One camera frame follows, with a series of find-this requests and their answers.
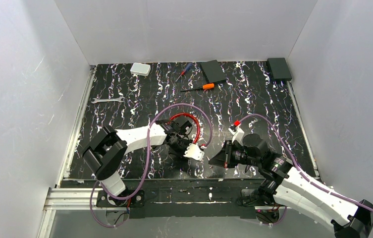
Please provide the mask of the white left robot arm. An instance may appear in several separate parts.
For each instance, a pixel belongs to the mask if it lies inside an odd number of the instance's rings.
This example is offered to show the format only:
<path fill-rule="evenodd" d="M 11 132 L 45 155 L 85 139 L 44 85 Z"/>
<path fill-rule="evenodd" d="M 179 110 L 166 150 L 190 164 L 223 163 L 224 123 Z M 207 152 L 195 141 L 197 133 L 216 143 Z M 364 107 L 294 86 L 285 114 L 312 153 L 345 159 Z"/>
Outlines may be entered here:
<path fill-rule="evenodd" d="M 103 127 L 84 147 L 82 158 L 106 193 L 117 199 L 127 199 L 118 168 L 123 157 L 146 147 L 167 145 L 170 154 L 180 158 L 201 160 L 202 151 L 189 137 L 192 124 L 188 119 L 163 119 L 152 125 L 115 130 Z"/>

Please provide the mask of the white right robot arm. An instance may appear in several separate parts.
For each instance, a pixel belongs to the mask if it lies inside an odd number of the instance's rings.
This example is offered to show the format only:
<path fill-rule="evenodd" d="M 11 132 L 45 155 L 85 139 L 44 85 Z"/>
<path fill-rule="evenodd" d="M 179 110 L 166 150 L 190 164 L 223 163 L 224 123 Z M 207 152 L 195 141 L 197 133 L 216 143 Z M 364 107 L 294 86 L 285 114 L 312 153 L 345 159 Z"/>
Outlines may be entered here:
<path fill-rule="evenodd" d="M 240 206 L 255 203 L 291 207 L 332 231 L 337 238 L 367 238 L 373 229 L 373 205 L 367 200 L 361 206 L 332 194 L 332 190 L 304 171 L 292 160 L 271 151 L 257 134 L 227 140 L 209 164 L 234 168 L 238 164 L 257 167 L 265 178 L 259 188 L 238 198 Z"/>

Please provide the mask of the blue red screwdriver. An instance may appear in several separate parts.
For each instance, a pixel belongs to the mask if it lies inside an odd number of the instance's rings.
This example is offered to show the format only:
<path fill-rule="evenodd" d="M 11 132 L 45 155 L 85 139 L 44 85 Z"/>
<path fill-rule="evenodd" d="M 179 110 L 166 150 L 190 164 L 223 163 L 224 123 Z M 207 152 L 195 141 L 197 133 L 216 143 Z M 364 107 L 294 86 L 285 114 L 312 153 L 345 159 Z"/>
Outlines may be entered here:
<path fill-rule="evenodd" d="M 176 82 L 185 75 L 185 73 L 192 67 L 193 63 L 190 62 L 186 65 L 186 67 L 181 71 L 180 75 L 177 77 Z"/>

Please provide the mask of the black flat plate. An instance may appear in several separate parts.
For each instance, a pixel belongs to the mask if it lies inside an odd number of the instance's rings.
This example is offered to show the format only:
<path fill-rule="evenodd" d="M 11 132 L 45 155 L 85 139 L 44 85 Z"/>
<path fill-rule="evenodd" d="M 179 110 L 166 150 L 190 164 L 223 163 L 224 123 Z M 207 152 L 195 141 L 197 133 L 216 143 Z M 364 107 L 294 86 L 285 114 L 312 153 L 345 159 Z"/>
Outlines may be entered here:
<path fill-rule="evenodd" d="M 207 83 L 224 83 L 227 78 L 217 60 L 211 60 L 200 63 L 201 71 Z"/>

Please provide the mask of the white plastic box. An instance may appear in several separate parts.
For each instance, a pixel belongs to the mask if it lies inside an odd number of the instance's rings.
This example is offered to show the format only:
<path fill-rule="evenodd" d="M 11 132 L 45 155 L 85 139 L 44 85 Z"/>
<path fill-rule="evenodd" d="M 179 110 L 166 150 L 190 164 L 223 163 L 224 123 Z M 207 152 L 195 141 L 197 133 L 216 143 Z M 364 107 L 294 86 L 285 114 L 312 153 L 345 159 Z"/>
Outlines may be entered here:
<path fill-rule="evenodd" d="M 148 76 L 151 71 L 151 66 L 145 63 L 133 63 L 130 72 L 133 75 Z"/>

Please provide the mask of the silver open-end wrench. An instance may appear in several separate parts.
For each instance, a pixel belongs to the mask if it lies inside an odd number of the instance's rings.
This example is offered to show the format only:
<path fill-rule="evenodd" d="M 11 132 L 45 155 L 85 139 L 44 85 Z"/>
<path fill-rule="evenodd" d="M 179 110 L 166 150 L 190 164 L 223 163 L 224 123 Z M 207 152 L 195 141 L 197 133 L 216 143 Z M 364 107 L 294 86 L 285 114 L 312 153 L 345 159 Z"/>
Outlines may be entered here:
<path fill-rule="evenodd" d="M 111 99 L 98 99 L 98 98 L 93 98 L 90 102 L 92 104 L 96 103 L 106 103 L 106 102 L 118 102 L 118 103 L 123 103 L 125 97 L 118 97 L 118 98 L 111 98 Z"/>

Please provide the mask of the black electronics box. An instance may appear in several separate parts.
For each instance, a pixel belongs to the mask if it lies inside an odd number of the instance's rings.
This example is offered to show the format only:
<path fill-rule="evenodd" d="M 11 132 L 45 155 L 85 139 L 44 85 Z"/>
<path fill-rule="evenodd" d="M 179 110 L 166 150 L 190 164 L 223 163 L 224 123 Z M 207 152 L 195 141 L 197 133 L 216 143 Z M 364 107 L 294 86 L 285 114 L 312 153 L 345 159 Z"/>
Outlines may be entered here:
<path fill-rule="evenodd" d="M 273 81 L 286 82 L 292 80 L 292 74 L 285 58 L 268 58 L 266 65 Z"/>

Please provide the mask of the orange handled screwdriver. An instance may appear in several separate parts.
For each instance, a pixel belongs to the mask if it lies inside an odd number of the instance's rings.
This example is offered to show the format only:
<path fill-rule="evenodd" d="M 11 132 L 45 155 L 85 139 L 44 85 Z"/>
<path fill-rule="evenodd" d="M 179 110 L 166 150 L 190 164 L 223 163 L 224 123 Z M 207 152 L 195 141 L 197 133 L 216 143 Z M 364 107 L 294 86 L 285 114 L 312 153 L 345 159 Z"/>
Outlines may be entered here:
<path fill-rule="evenodd" d="M 210 89 L 214 89 L 214 87 L 215 87 L 214 83 L 209 83 L 209 84 L 205 84 L 205 85 L 202 85 L 202 86 L 196 87 L 196 88 L 184 89 L 184 90 L 181 90 L 180 92 L 210 90 Z"/>

